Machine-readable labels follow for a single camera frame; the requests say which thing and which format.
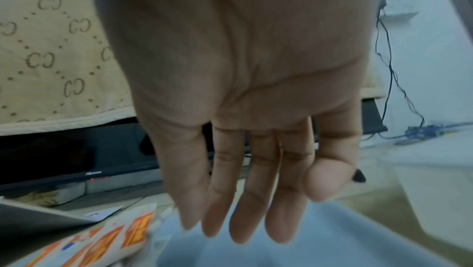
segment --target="beige cloth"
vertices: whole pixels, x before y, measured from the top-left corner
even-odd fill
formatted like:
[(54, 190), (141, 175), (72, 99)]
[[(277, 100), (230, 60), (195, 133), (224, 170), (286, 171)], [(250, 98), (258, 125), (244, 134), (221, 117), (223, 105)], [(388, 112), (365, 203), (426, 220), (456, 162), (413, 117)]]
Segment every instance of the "beige cloth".
[[(0, 0), (0, 135), (135, 115), (92, 0)], [(362, 95), (384, 95), (369, 73)]]

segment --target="palm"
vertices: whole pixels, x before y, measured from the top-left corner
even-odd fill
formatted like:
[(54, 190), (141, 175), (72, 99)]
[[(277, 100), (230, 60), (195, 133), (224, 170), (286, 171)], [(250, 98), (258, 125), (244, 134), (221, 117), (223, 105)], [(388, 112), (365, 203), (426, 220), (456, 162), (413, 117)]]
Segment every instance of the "palm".
[[(276, 241), (296, 231), (307, 198), (351, 178), (359, 90), (375, 0), (97, 0), (185, 228), (218, 233), (233, 201), (248, 132), (252, 160), (230, 223), (249, 239), (267, 213)], [(314, 161), (310, 117), (317, 121)], [(201, 127), (212, 122), (210, 185)]]

